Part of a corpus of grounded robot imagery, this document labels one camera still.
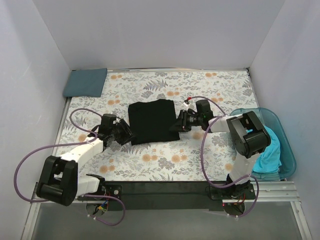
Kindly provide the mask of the black t-shirt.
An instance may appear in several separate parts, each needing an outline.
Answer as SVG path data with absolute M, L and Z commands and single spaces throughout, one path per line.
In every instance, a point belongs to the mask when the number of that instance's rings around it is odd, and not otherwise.
M 133 146 L 180 140 L 178 132 L 170 131 L 170 127 L 177 120 L 175 104 L 172 100 L 158 99 L 130 104 L 128 118 L 134 135 L 131 141 Z

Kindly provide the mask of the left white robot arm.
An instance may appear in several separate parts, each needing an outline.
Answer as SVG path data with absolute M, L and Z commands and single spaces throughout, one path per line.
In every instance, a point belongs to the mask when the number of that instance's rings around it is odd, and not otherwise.
M 123 146 L 133 140 L 128 123 L 114 114 L 104 114 L 99 125 L 89 131 L 85 140 L 60 156 L 49 156 L 44 161 L 36 188 L 36 196 L 63 206 L 86 194 L 104 193 L 105 178 L 96 174 L 79 176 L 79 169 L 101 154 L 113 142 Z

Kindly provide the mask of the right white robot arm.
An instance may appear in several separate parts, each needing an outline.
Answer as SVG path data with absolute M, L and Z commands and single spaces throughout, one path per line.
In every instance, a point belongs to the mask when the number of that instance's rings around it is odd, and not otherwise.
M 204 136 L 200 146 L 200 164 L 204 178 L 216 189 L 231 189 L 233 192 L 250 184 L 253 167 L 265 149 L 271 144 L 271 137 L 260 119 L 253 111 L 234 116 L 227 116 L 221 107 L 222 116 L 215 116 L 210 103 L 211 99 L 199 96 L 196 111 L 187 108 L 181 110 L 176 122 L 170 127 L 171 132 L 189 132 L 192 127 L 201 127 Z M 233 168 L 227 175 L 225 185 L 210 181 L 204 166 L 204 146 L 209 133 L 229 133 L 236 151 Z

